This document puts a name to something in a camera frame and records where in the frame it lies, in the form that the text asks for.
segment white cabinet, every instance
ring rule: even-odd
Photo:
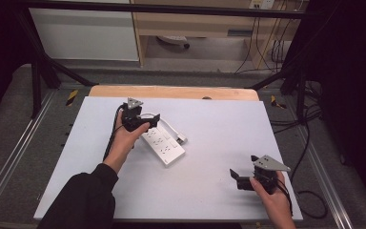
[[[129,0],[89,1],[130,3]],[[51,58],[138,61],[130,12],[45,9],[30,9],[30,12]]]

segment black pole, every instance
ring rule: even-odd
[[[240,17],[268,17],[268,18],[288,18],[288,19],[314,19],[322,16],[319,12],[303,12],[303,11],[253,10],[253,9],[235,9],[235,8],[69,2],[69,1],[47,1],[47,0],[46,1],[18,0],[16,4],[24,8],[57,9],[57,10],[156,12],[156,13],[219,15],[219,16],[240,16]]]

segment black sleeve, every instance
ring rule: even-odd
[[[112,188],[117,180],[117,173],[106,164],[97,165],[91,174],[71,177],[38,229],[112,228],[115,208]]]

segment gray carpet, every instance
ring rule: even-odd
[[[168,73],[145,71],[81,71],[90,80],[101,84],[139,84],[139,85],[174,85],[174,86],[225,86],[242,88],[253,85],[265,75],[229,73]],[[271,120],[294,120],[289,109],[271,106],[271,95],[285,102],[277,88],[276,81],[269,88],[259,92],[265,102]],[[31,77],[27,70],[19,70],[12,85],[0,105],[0,168],[5,164],[11,150],[25,130],[31,115]],[[0,197],[0,221],[15,223],[36,223],[32,218],[38,205],[37,198],[44,193],[56,161],[66,143],[70,124],[77,116],[82,99],[89,93],[89,88],[79,90],[70,107],[65,103],[71,92],[61,89],[56,93],[51,106],[35,133],[27,151],[14,171],[7,188]],[[336,146],[331,140],[324,120],[316,119],[310,123],[311,137],[320,158],[329,172],[344,207],[355,228],[366,228],[366,190],[361,184],[353,167],[341,165]],[[294,128],[276,135],[278,147],[284,162],[290,167],[296,165],[303,150],[299,131]],[[322,196],[315,173],[309,159],[305,157],[296,172],[294,183],[296,191],[310,190]],[[307,212],[319,215],[323,206],[310,195],[300,195],[298,202]],[[297,223],[302,228],[337,228],[331,212],[324,219],[312,219],[304,215],[304,220]]]

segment metal bar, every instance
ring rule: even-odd
[[[93,3],[69,1],[19,0],[25,8],[57,9],[57,10],[96,10],[96,11],[129,11],[157,12],[176,14],[199,14],[240,17],[269,17],[288,19],[315,19],[323,14],[317,12],[282,11],[282,10],[252,10],[234,8],[188,7],[168,5],[122,4],[122,3]]]
[[[285,96],[286,103],[289,105],[289,110],[292,116],[296,119],[295,104],[292,99],[288,99]],[[302,136],[302,141],[306,143],[307,130],[305,126],[298,126],[300,135]],[[318,153],[315,149],[314,143],[310,140],[308,148],[308,159],[315,171],[317,181],[319,182],[320,188],[322,189],[323,195],[325,195],[326,201],[332,211],[332,215],[335,219],[338,228],[341,229],[352,229],[353,224],[349,219],[349,215],[344,209],[343,203],[337,194],[336,188],[332,183],[326,169],[320,160]]]
[[[38,126],[40,125],[41,121],[46,114],[53,96],[56,94],[56,90],[52,90],[49,92],[44,100],[43,100],[43,107],[41,112],[35,119],[32,119],[26,128],[25,132],[20,137],[19,141],[17,142],[16,146],[14,147],[13,151],[11,152],[7,162],[5,163],[4,167],[0,172],[0,196],[4,191],[6,185],[8,184],[13,171],[15,170],[17,164],[19,163],[22,155],[25,153],[31,139],[37,130]]]

